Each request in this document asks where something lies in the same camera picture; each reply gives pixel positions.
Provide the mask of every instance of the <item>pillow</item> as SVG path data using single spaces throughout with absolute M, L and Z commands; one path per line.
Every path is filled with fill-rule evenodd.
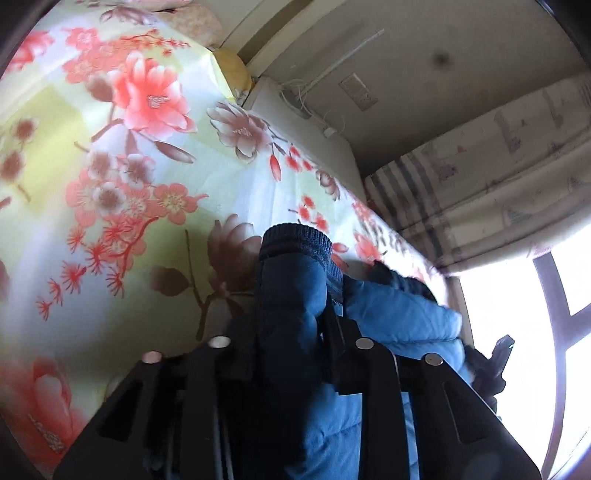
M 184 3 L 186 7 L 179 8 L 174 12 L 158 12 L 156 16 L 196 41 L 203 47 L 218 46 L 223 41 L 223 28 L 215 14 L 201 4 L 191 0 L 158 0 L 162 4 Z
M 214 50 L 213 56 L 216 57 L 217 64 L 236 98 L 236 103 L 243 105 L 254 86 L 251 74 L 248 73 L 244 62 L 238 55 L 226 48 Z

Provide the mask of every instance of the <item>floral bed cover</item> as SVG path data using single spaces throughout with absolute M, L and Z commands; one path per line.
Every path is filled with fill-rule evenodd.
M 272 225 L 312 225 L 349 274 L 383 260 L 447 301 L 431 264 L 153 14 L 62 1 L 0 98 L 0 413 L 47 477 L 143 352 L 187 352 L 249 308 Z

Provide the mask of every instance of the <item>window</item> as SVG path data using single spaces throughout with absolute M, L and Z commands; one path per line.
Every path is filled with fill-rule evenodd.
M 591 434 L 589 245 L 591 225 L 533 261 L 460 278 L 476 349 L 490 357 L 499 338 L 515 340 L 497 413 L 545 479 Z

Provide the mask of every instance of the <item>curtain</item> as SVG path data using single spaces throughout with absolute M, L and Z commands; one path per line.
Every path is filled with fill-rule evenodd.
M 488 112 L 365 179 L 442 272 L 535 258 L 591 221 L 591 74 Z

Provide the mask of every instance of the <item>blue jacket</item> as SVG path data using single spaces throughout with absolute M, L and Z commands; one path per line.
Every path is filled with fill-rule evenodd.
M 373 272 L 380 283 L 343 276 L 331 251 L 326 236 L 303 225 L 278 225 L 265 234 L 255 293 L 261 388 L 247 414 L 245 479 L 358 477 L 361 396 L 341 397 L 323 380 L 316 319 L 327 289 L 336 313 L 356 320 L 364 336 L 416 359 L 437 352 L 469 379 L 460 314 L 437 305 L 417 280 L 383 266 Z M 403 395 L 411 479 L 417 480 L 411 407 Z

